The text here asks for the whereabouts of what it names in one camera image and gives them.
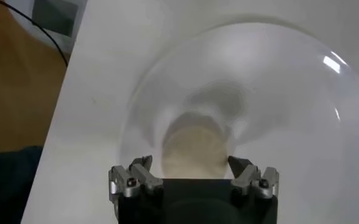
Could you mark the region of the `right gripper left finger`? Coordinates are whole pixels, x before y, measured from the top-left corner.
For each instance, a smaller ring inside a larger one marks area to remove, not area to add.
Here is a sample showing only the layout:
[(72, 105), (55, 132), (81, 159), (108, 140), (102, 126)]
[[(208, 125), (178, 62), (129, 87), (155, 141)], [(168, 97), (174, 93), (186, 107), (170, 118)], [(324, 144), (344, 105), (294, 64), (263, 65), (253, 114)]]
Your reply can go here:
[(108, 171), (109, 200), (117, 201), (120, 196), (134, 198), (145, 188), (148, 194), (163, 189), (163, 180), (153, 176), (149, 171), (152, 166), (152, 155), (135, 158), (125, 169), (113, 166)]

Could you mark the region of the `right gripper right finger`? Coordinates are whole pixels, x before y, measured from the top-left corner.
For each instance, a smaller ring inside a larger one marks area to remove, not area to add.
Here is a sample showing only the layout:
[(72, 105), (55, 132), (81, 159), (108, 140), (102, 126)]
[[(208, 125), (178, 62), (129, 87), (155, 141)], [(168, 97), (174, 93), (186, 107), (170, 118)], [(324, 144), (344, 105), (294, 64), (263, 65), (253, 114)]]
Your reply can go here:
[(231, 185), (239, 189), (240, 195), (247, 196), (252, 193), (260, 199), (278, 197), (279, 172), (276, 168), (267, 167), (261, 172), (248, 159), (235, 156), (228, 157), (228, 164), (234, 176)]

